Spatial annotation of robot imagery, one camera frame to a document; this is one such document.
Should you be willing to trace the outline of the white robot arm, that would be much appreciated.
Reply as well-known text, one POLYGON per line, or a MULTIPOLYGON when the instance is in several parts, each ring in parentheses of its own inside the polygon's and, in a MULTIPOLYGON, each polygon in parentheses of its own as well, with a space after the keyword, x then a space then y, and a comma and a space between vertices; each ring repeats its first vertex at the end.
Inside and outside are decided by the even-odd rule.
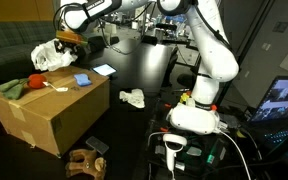
POLYGON ((201 56, 191 97, 196 103, 213 102, 220 82, 232 80, 239 66, 221 22, 216 0, 60 0, 61 20, 75 33, 113 12, 133 10, 155 2, 166 16, 184 14, 201 56))

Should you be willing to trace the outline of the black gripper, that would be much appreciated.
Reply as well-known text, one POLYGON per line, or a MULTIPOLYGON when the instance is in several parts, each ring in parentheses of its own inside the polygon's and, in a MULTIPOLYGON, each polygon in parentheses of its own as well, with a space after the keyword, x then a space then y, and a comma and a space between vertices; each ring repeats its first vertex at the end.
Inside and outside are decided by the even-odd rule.
POLYGON ((54 46, 57 53, 64 53, 66 50, 68 50, 71 54, 77 54, 78 52, 78 46, 74 43, 55 40, 54 46))

